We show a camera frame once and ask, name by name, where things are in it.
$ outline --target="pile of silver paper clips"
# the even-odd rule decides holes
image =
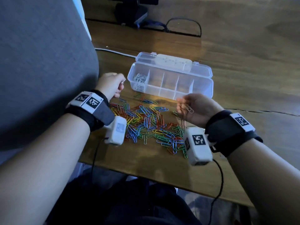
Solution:
[[[146,82],[146,79],[147,79],[146,75],[142,75],[138,73],[133,79],[133,81],[136,82],[133,85],[133,90],[144,92],[145,86],[143,84]]]

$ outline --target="wooden table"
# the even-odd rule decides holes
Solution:
[[[300,168],[297,139],[300,125],[300,62],[299,55],[294,53],[296,48],[299,50],[297,42],[290,41],[290,47],[285,48],[285,53],[289,53],[291,58],[283,53],[266,57],[233,49],[229,45],[201,41],[197,37],[134,30],[100,22],[88,21],[88,27],[95,47],[107,46],[108,49],[133,55],[140,51],[170,55],[170,50],[173,49],[175,56],[200,60],[209,65],[214,80],[213,98],[224,108],[240,112],[257,129],[267,146],[293,166]],[[261,49],[266,51],[273,47],[262,44]],[[117,72],[127,75],[135,62],[133,58],[113,53],[98,51],[97,54],[100,73]],[[131,106],[136,106],[138,101],[133,98],[134,95],[136,92],[125,81],[121,97]],[[150,95],[148,98],[157,100],[159,105],[170,109],[170,112],[164,113],[165,122],[176,121],[171,115],[171,111],[175,109],[174,101]],[[103,134],[103,130],[91,134],[80,157],[81,162],[92,163],[96,145]],[[227,160],[219,154],[214,154],[214,159],[220,163],[224,172],[221,198],[252,206]],[[126,142],[119,147],[101,143],[95,165],[211,197],[218,194],[221,182],[220,171],[215,163],[190,166],[180,153],[170,155],[154,139],[148,140],[147,145],[141,140],[136,144]]]

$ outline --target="person's left arm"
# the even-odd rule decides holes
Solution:
[[[107,73],[97,90],[108,100],[124,88]],[[0,166],[0,224],[42,224],[62,193],[90,134],[89,125],[64,114],[23,151]]]

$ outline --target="pile of colorful paper clips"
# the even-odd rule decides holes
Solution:
[[[123,104],[111,103],[111,110],[117,116],[122,116],[127,120],[127,128],[124,141],[132,140],[137,143],[138,139],[147,144],[149,138],[155,138],[156,142],[167,148],[172,155],[182,151],[187,159],[185,144],[182,140],[185,128],[175,123],[165,124],[162,112],[168,111],[166,107],[153,106],[157,102],[144,99],[144,94],[138,94],[136,99],[142,103],[150,104],[150,107],[139,105],[130,108],[124,99],[119,99]]]

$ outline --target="plastic container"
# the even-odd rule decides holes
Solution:
[[[180,57],[141,52],[127,78],[135,91],[176,100],[189,93],[212,98],[214,82],[211,77],[212,69],[207,65]]]

